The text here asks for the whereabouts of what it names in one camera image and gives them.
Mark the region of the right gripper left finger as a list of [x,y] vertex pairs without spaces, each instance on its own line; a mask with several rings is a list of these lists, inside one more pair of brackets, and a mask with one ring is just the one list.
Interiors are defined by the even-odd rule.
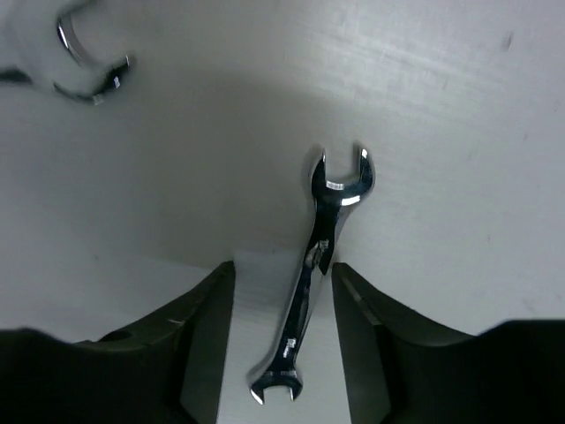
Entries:
[[234,264],[223,262],[185,294],[97,341],[3,331],[2,422],[216,422],[235,280]]

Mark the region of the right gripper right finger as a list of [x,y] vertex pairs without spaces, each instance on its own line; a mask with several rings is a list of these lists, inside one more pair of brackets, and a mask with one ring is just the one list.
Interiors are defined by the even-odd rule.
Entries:
[[342,262],[332,289],[353,422],[563,422],[563,321],[511,320],[473,336]]

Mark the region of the small silver wrench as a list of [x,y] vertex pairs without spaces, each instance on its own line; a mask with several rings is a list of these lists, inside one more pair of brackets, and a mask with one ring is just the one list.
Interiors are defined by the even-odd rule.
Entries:
[[360,143],[353,145],[355,170],[351,177],[332,181],[327,176],[327,155],[322,150],[313,161],[309,177],[313,202],[313,227],[290,291],[288,306],[270,352],[249,375],[249,392],[265,404],[265,391],[285,388],[291,400],[303,389],[297,357],[305,338],[323,278],[351,212],[372,192],[376,175],[373,159]]

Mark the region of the large silver wrench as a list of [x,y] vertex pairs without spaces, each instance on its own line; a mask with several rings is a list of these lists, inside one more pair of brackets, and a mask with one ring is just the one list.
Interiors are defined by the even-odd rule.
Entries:
[[132,57],[101,62],[77,37],[72,18],[93,1],[2,1],[1,82],[37,87],[91,105],[117,91]]

